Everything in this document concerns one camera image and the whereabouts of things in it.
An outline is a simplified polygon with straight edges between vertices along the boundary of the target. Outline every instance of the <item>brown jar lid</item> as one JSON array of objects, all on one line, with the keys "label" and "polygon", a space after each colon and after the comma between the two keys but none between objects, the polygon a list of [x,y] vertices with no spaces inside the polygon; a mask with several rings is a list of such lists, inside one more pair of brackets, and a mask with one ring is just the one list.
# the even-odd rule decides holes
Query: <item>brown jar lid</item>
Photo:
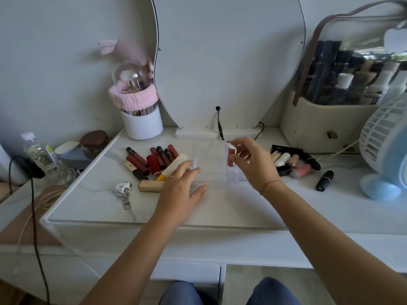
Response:
[{"label": "brown jar lid", "polygon": [[85,134],[79,143],[85,148],[98,148],[102,146],[107,139],[107,133],[104,130],[95,130],[93,132]]}]

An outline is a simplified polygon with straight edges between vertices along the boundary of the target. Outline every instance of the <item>pink fuzzy band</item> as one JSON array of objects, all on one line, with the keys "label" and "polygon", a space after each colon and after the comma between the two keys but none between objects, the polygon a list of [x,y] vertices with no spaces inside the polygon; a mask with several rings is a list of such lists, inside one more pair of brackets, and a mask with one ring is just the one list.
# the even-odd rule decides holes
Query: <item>pink fuzzy band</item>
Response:
[{"label": "pink fuzzy band", "polygon": [[154,84],[137,93],[122,94],[121,91],[127,87],[125,83],[119,81],[117,85],[109,89],[110,99],[119,109],[125,111],[142,110],[153,106],[158,101],[158,94]]}]

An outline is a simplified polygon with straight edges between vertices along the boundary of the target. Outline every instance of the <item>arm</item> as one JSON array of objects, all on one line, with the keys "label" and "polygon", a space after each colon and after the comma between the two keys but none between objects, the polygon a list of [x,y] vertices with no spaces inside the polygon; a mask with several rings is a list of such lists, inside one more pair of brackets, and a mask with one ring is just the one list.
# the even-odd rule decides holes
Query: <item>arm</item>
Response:
[{"label": "arm", "polygon": [[170,236],[188,219],[208,188],[201,186],[189,195],[191,183],[200,171],[199,168],[187,170],[191,164],[187,161],[179,165],[174,177],[165,181],[154,215],[81,305],[135,305],[140,302]]},{"label": "arm", "polygon": [[[352,241],[289,189],[270,154],[251,138],[232,140],[231,159],[278,212],[336,304],[405,304],[407,280]],[[250,156],[250,163],[244,158]]]}]

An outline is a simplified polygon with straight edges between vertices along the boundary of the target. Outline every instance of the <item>hand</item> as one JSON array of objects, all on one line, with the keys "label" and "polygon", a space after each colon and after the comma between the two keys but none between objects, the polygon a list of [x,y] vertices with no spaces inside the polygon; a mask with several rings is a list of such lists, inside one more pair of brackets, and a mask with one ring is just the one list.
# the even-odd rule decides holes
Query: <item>hand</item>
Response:
[{"label": "hand", "polygon": [[191,164],[192,161],[180,164],[173,176],[166,179],[154,211],[154,218],[170,221],[174,227],[178,227],[192,214],[208,186],[202,185],[189,195],[191,183],[201,171],[201,168],[187,169]]},{"label": "hand", "polygon": [[230,159],[242,170],[255,190],[260,191],[268,182],[280,179],[271,154],[252,138],[236,138],[230,143],[237,146],[237,155],[230,155]]}]

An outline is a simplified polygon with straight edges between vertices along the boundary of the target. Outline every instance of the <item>fan grille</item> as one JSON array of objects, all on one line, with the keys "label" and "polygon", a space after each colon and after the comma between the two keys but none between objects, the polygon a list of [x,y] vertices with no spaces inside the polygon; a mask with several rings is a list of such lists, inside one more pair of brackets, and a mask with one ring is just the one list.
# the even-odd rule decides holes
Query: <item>fan grille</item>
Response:
[{"label": "fan grille", "polygon": [[360,134],[359,146],[368,163],[377,161],[380,147],[406,111],[407,97],[403,94],[377,109],[366,122]]}]

